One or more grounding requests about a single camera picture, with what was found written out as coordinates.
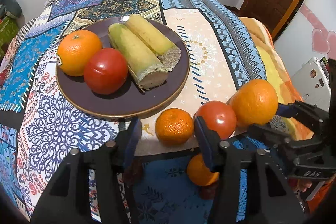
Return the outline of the right human hand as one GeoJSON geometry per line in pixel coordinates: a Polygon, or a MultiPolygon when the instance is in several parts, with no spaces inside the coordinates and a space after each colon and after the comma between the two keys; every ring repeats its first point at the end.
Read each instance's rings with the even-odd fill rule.
{"type": "Polygon", "coordinates": [[[297,191],[305,192],[307,189],[309,189],[312,186],[312,181],[307,180],[307,179],[289,178],[288,184],[293,192],[297,192],[297,191]]]}

